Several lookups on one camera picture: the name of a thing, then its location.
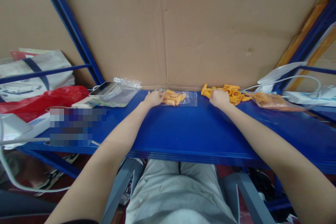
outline cardboard box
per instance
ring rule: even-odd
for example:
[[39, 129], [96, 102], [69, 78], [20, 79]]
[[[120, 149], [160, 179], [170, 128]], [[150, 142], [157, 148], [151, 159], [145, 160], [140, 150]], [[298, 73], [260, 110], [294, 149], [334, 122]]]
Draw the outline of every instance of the cardboard box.
[[[6, 18], [1, 25], [7, 27], [3, 32], [12, 29], [1, 43], [2, 51], [14, 50], [14, 46], [61, 49], [72, 63], [79, 64], [79, 55], [49, 0], [2, 1]], [[105, 80], [127, 77], [142, 81], [144, 89], [177, 90], [200, 90], [204, 83], [254, 85], [275, 67], [315, 3], [67, 1]], [[82, 75], [82, 80], [92, 83]]]

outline chair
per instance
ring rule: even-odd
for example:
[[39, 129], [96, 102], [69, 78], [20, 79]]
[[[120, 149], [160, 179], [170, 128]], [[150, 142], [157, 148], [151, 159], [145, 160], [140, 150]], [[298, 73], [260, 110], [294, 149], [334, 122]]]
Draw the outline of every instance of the chair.
[[[101, 224], [111, 223], [130, 178], [133, 176], [132, 195], [143, 172], [144, 166], [136, 159], [127, 158], [124, 161], [115, 178]], [[225, 178], [219, 178], [218, 182], [224, 199], [238, 224], [240, 216], [238, 188], [255, 224], [275, 224], [273, 217], [246, 173], [234, 173]], [[55, 206], [55, 203], [46, 202], [30, 196], [0, 191], [0, 219], [50, 214]]]
[[[101, 224], [110, 224], [113, 215], [118, 207], [121, 196], [124, 193], [130, 178], [133, 176], [131, 195], [140, 177], [144, 172], [144, 167], [135, 159], [126, 159], [117, 174], [110, 197], [107, 202], [104, 217]], [[238, 188], [245, 200], [248, 211], [255, 224], [275, 224], [273, 217], [268, 211], [258, 191], [253, 185], [250, 177], [246, 173], [234, 173], [225, 178], [218, 179], [224, 200], [230, 207], [234, 218], [239, 224], [239, 197]]]

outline forearm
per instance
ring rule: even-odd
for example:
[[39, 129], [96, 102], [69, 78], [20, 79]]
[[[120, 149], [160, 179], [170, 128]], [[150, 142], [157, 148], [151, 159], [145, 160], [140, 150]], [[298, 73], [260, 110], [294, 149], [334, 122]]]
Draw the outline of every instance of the forearm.
[[254, 151], [275, 171], [288, 170], [306, 158], [274, 131], [230, 104], [220, 108]]
[[232, 105], [221, 110], [279, 177], [302, 223], [336, 221], [336, 188], [320, 170], [282, 137], [238, 108]]
[[106, 137], [102, 145], [113, 153], [114, 158], [122, 161], [130, 151], [137, 137], [139, 128], [151, 109], [150, 106], [141, 102], [131, 114], [129, 114], [115, 129]]
[[119, 165], [131, 149], [149, 109], [150, 106], [141, 102], [107, 136], [52, 212], [47, 224], [75, 219], [101, 221]]

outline white tote bag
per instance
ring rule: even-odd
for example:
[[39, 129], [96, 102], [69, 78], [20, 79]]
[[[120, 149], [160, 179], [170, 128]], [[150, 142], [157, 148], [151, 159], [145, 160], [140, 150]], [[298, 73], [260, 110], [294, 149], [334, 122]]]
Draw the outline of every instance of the white tote bag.
[[[71, 67], [60, 50], [50, 51], [33, 58], [0, 65], [0, 78]], [[18, 102], [63, 86], [75, 84], [73, 71], [55, 73], [0, 85], [0, 102]]]

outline phone screen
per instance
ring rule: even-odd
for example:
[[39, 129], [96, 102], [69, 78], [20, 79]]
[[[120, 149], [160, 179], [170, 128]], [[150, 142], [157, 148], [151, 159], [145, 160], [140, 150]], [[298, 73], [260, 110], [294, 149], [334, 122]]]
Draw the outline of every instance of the phone screen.
[[99, 87], [97, 87], [95, 90], [93, 90], [89, 96], [94, 96], [99, 94], [100, 91], [102, 91], [104, 88], [106, 88], [108, 85], [110, 85], [111, 82], [104, 82], [102, 85], [100, 85]]

